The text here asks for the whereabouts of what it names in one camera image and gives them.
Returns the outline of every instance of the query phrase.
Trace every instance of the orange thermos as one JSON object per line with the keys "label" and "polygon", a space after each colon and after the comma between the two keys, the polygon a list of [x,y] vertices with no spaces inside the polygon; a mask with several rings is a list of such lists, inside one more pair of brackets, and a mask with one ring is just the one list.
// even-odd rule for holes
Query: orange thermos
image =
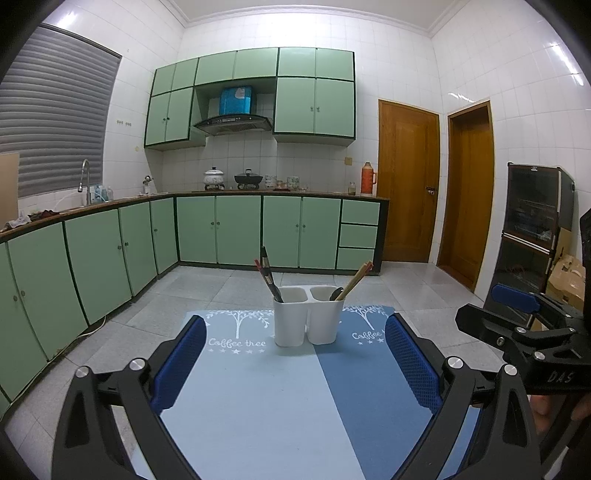
{"label": "orange thermos", "polygon": [[371,195],[374,192],[376,181],[376,174],[371,163],[365,162],[365,165],[361,168],[361,193]]}

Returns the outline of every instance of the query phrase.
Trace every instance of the blue gripper pad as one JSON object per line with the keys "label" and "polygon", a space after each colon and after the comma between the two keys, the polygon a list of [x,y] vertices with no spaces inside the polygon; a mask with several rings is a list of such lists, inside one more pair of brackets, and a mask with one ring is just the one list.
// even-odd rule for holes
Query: blue gripper pad
{"label": "blue gripper pad", "polygon": [[174,405],[207,337],[205,320],[198,317],[178,341],[154,378],[150,407],[156,415]]}
{"label": "blue gripper pad", "polygon": [[386,343],[420,406],[435,415],[443,405],[439,377],[417,344],[394,315],[386,320]]}
{"label": "blue gripper pad", "polygon": [[506,285],[497,284],[492,287],[491,297],[494,301],[517,309],[523,313],[540,311],[540,304],[531,293],[526,293]]}

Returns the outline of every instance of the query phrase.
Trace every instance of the range hood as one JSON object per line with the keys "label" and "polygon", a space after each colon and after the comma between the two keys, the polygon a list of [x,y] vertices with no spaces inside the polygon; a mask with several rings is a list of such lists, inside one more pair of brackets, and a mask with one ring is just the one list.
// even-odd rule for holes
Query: range hood
{"label": "range hood", "polygon": [[211,136],[228,135],[247,130],[255,132],[271,131],[271,123],[266,116],[250,115],[248,113],[214,116],[193,126]]}

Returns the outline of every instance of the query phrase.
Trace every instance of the tiled floor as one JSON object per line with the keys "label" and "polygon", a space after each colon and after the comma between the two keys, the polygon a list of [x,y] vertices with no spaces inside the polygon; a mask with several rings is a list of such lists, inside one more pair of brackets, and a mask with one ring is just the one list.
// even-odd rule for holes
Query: tiled floor
{"label": "tiled floor", "polygon": [[[350,278],[273,276],[281,285],[343,286]],[[483,302],[434,265],[385,262],[382,274],[364,278],[346,303],[395,307],[445,356],[458,355],[473,368],[498,370],[502,365],[488,345],[459,332],[454,322],[458,307],[466,303],[482,306]],[[57,362],[12,413],[7,434],[40,480],[49,479],[61,405],[78,366],[106,372],[123,368],[132,358],[147,358],[161,342],[180,331],[185,313],[191,310],[266,308],[272,308],[272,299],[258,272],[177,267]],[[120,409],[116,418],[126,448],[133,449],[133,435]]]}

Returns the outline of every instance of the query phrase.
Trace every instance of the faucet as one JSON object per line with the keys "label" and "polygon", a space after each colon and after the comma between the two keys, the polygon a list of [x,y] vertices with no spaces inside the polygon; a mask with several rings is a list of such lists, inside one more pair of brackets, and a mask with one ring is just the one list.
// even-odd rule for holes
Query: faucet
{"label": "faucet", "polygon": [[80,185],[78,185],[78,192],[82,193],[82,179],[84,178],[84,168],[86,167],[86,205],[90,205],[90,162],[88,158],[82,162],[82,173],[80,174]]}

